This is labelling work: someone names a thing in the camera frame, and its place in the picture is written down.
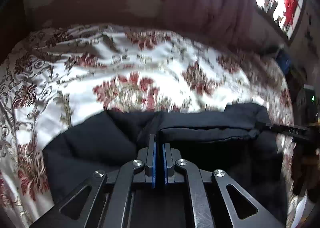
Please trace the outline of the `dark navy padded jacket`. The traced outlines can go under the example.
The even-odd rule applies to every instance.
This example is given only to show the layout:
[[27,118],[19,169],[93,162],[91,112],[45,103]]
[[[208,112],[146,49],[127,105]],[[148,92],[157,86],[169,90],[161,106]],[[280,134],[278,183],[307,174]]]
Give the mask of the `dark navy padded jacket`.
[[[107,110],[54,138],[43,150],[54,207],[38,227],[284,227],[283,156],[265,107],[223,112]],[[156,185],[146,182],[156,136]],[[174,182],[164,184],[163,144]]]

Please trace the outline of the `blue bag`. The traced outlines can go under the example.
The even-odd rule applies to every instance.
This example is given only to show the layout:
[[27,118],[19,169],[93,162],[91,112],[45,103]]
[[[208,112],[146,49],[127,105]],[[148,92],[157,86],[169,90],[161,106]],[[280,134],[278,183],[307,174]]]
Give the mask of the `blue bag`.
[[287,75],[291,65],[291,58],[289,54],[284,49],[280,49],[275,60],[283,71],[283,74]]

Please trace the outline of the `floral white bed quilt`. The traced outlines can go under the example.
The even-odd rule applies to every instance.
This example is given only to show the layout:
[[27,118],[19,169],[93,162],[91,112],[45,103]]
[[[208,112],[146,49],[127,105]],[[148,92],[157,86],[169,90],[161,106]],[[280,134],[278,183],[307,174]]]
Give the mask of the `floral white bed quilt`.
[[1,207],[16,227],[49,210],[43,148],[104,109],[190,113],[249,102],[273,123],[293,124],[274,59],[163,30],[100,24],[32,32],[1,64]]

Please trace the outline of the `pink tied curtain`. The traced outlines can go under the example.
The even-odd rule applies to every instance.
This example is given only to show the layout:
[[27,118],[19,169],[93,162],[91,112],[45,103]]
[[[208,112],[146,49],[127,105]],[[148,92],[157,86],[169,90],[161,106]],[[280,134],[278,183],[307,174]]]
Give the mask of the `pink tied curtain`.
[[281,43],[257,0],[164,0],[162,25],[218,45],[259,50]]

